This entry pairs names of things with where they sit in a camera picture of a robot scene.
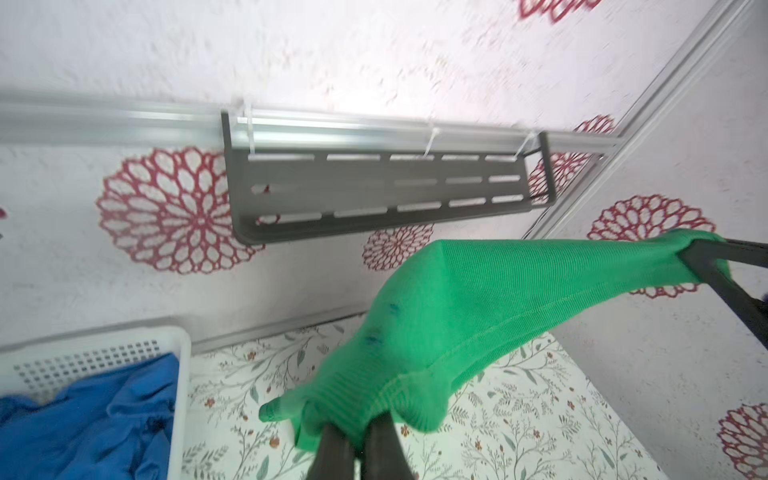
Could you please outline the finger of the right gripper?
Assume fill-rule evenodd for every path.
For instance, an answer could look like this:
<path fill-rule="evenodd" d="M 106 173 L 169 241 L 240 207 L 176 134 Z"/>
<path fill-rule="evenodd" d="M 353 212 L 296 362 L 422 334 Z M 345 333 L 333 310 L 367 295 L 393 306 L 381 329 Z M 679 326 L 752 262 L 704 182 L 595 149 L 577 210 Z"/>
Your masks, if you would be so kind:
<path fill-rule="evenodd" d="M 698 239 L 678 257 L 698 280 L 713 289 L 767 349 L 767 295 L 751 296 L 732 278 L 729 270 L 730 262 L 766 269 L 767 245 L 744 240 Z"/>

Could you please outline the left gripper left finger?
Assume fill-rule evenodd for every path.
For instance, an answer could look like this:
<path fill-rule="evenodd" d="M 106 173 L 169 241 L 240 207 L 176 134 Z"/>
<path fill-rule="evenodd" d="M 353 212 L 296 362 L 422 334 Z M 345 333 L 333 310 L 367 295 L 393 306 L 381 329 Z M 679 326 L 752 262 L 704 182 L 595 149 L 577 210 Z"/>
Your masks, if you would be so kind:
<path fill-rule="evenodd" d="M 344 433 L 326 424 L 307 480 L 354 480 L 356 451 Z"/>

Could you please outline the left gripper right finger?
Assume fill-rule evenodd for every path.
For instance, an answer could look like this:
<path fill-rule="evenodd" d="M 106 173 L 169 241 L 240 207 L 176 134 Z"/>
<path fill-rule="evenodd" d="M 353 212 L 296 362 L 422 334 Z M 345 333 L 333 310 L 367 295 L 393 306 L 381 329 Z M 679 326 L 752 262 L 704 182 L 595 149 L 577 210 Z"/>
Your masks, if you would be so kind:
<path fill-rule="evenodd" d="M 397 436 L 393 417 L 384 413 L 366 430 L 361 461 L 363 480 L 414 480 Z"/>

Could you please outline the green tank top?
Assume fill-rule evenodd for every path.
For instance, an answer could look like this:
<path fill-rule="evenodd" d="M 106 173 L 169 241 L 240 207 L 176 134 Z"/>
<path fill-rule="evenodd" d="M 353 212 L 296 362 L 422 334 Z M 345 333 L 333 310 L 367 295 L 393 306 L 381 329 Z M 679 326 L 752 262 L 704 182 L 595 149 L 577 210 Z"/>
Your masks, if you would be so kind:
<path fill-rule="evenodd" d="M 263 404 L 259 418 L 291 422 L 311 452 L 328 424 L 361 447 L 384 414 L 434 432 L 463 385 L 530 340 L 625 293 L 694 283 L 679 255 L 707 238 L 435 241 L 389 278 L 314 377 Z"/>

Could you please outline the blue tank top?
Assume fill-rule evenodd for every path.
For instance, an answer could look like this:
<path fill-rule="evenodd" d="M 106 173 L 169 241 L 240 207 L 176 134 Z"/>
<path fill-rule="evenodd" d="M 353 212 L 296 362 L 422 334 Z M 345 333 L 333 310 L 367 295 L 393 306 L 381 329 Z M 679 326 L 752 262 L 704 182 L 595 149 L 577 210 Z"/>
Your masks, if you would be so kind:
<path fill-rule="evenodd" d="M 83 378 L 47 404 L 2 397 L 2 478 L 167 478 L 178 374 L 167 354 Z"/>

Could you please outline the white plastic basket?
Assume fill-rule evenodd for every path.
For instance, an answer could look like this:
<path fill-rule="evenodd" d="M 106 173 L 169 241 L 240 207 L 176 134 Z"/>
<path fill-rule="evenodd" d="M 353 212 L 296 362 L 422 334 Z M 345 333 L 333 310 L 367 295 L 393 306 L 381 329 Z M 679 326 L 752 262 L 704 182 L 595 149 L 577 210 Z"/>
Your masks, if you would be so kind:
<path fill-rule="evenodd" d="M 1 353 L 1 399 L 26 395 L 47 404 L 64 388 L 93 375 L 167 354 L 179 361 L 170 469 L 181 476 L 191 340 L 180 327 L 138 327 L 80 334 L 11 347 Z"/>

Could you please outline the grey slotted wall shelf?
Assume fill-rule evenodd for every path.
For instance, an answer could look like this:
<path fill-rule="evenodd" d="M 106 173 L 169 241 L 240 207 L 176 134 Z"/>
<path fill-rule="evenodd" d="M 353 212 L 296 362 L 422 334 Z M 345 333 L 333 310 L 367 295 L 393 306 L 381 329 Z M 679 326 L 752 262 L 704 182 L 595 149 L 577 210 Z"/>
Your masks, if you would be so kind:
<path fill-rule="evenodd" d="M 221 130 L 247 245 L 525 213 L 558 197 L 549 138 L 460 126 L 296 124 Z"/>

